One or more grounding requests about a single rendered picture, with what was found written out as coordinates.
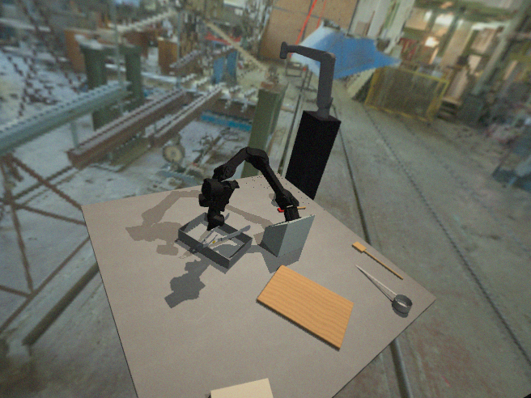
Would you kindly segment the beige rectangular block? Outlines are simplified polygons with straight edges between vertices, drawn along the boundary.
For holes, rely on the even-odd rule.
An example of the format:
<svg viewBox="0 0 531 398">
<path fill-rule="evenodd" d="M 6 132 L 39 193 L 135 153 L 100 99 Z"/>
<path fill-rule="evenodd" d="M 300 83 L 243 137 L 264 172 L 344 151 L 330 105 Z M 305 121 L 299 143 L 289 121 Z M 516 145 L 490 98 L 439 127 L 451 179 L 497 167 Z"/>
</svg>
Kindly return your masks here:
<svg viewBox="0 0 531 398">
<path fill-rule="evenodd" d="M 210 398 L 273 398 L 268 378 L 210 391 Z"/>
</svg>

